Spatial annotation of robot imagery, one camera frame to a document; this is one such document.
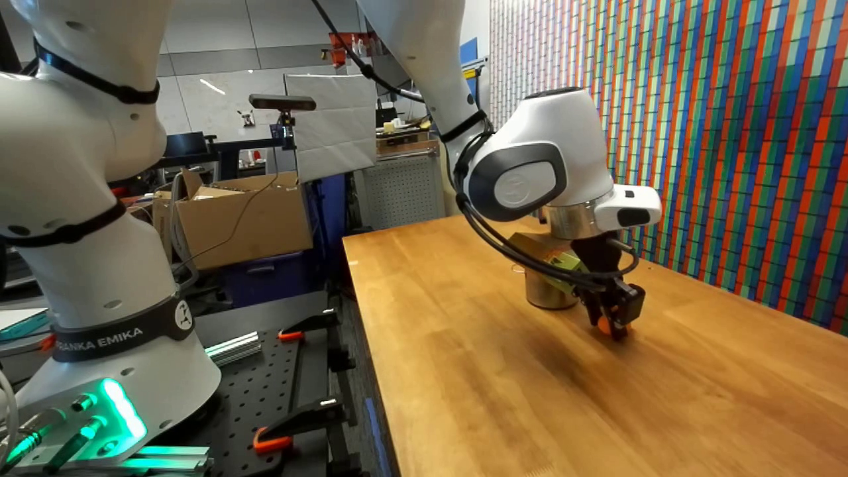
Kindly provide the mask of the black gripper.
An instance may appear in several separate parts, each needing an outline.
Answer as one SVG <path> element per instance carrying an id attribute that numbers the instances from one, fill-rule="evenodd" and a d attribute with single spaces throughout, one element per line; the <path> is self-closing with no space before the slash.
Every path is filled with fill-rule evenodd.
<path id="1" fill-rule="evenodd" d="M 631 268 L 637 268 L 637 252 L 618 233 L 581 239 L 573 252 L 594 272 L 597 292 L 581 294 L 594 327 L 614 341 L 627 339 L 645 303 L 645 289 L 625 281 L 619 254 L 631 254 Z"/>

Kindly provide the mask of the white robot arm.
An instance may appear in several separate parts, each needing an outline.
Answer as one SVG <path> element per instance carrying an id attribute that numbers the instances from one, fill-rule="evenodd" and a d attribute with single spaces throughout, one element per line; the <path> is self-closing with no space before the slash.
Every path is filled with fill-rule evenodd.
<path id="1" fill-rule="evenodd" d="M 172 0 L 7 0 L 35 64 L 0 80 L 0 227 L 52 306 L 55 346 L 19 402 L 46 407 L 89 386 L 150 439 L 217 390 L 164 245 L 109 191 L 164 152 L 156 54 Z M 524 97 L 504 126 L 466 101 L 464 0 L 358 0 L 419 86 L 448 146 L 458 200 L 488 220 L 553 207 L 576 240 L 650 224 L 647 186 L 619 186 L 582 86 Z"/>

